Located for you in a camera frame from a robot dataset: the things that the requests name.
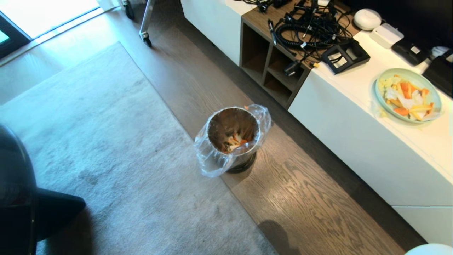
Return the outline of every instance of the stainless steel trash can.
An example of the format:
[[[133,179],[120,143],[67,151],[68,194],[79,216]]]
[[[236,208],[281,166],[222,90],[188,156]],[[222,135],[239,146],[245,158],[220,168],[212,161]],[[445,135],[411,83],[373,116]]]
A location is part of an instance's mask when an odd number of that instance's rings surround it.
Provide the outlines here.
[[[250,112],[238,107],[226,108],[214,115],[209,120],[207,132],[209,141],[219,152],[215,159],[219,166],[223,165],[227,156],[222,151],[223,143],[234,133],[238,133],[243,139],[252,142],[259,141],[261,135],[256,118]],[[227,172],[238,173],[247,170],[256,158],[255,146],[256,144],[245,152],[235,154],[237,158]]]

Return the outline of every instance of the trash can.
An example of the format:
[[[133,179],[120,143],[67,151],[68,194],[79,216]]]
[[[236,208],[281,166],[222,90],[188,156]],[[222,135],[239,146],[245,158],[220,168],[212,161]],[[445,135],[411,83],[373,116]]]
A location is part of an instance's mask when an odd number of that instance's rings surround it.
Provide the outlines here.
[[[202,174],[216,177],[226,171],[238,173],[247,170],[253,164],[270,125],[268,109],[257,104],[215,112],[195,138]]]

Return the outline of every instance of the chair leg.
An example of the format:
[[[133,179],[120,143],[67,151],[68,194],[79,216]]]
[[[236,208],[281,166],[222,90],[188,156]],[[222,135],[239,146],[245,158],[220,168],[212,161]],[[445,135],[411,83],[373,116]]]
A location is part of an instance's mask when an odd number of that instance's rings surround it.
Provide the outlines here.
[[[68,224],[85,208],[78,196],[38,188],[37,239],[44,240]]]

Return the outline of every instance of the wooden countertop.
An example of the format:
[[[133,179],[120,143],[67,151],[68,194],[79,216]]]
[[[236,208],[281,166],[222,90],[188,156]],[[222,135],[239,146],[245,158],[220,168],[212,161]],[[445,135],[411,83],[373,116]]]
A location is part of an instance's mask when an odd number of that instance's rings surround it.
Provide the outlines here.
[[[274,22],[274,25],[277,24],[277,22],[281,18],[284,17],[285,13],[287,13],[287,12],[289,13],[289,12],[291,12],[294,9],[294,4],[295,3],[297,3],[297,1],[291,1],[288,4],[282,6],[282,7],[278,8],[278,9],[274,8],[273,6],[270,6],[265,14],[259,12],[257,8],[254,8],[253,10],[245,13],[242,16],[242,20],[243,20],[244,23],[249,25],[254,31],[259,33],[262,37],[264,37],[266,40],[268,40],[270,43],[272,43],[272,37],[271,37],[270,32],[269,32],[269,27],[267,25],[267,20],[270,19],[270,20],[272,20]],[[310,6],[310,5],[311,5],[310,1],[308,1],[306,6]],[[335,7],[337,7],[338,9],[340,9],[343,12],[346,12],[346,11],[349,10],[348,7],[346,7],[345,5],[343,5],[341,3],[335,4]],[[349,22],[348,21],[348,18],[349,18],[351,24],[347,27],[347,30],[349,32],[351,32],[351,34],[354,36],[355,34],[357,34],[360,31],[360,29],[357,28],[353,24],[353,22],[352,22],[353,17],[354,17],[353,15],[346,15],[346,16],[342,17],[339,20],[339,23],[342,24],[343,26],[347,26],[347,24]],[[307,34],[307,36],[304,38],[304,41],[308,41],[309,39],[310,39],[310,35]],[[289,58],[291,58],[292,60],[302,59],[303,58],[303,51],[292,50],[295,53],[297,53],[296,56],[293,56],[287,50],[285,50],[283,47],[281,47],[279,44],[276,47],[280,51],[282,51],[285,55],[287,55]],[[307,61],[308,62],[309,61],[319,62],[318,60],[316,60],[316,59],[314,59],[312,57],[308,57]],[[308,69],[312,68],[305,61],[302,61],[302,64],[305,67],[307,67]]]

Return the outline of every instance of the wooden floor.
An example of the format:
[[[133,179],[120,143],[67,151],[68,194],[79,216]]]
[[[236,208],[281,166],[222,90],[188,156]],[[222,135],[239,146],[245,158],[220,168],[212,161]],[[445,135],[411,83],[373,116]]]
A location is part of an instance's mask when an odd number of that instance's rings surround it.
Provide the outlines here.
[[[143,8],[135,10],[136,16]],[[90,20],[0,68],[0,104],[120,41],[191,137],[231,105],[267,106],[273,127],[251,170],[225,174],[230,187],[282,255],[398,254],[425,241],[354,172],[184,19],[157,2],[149,29],[122,11]]]

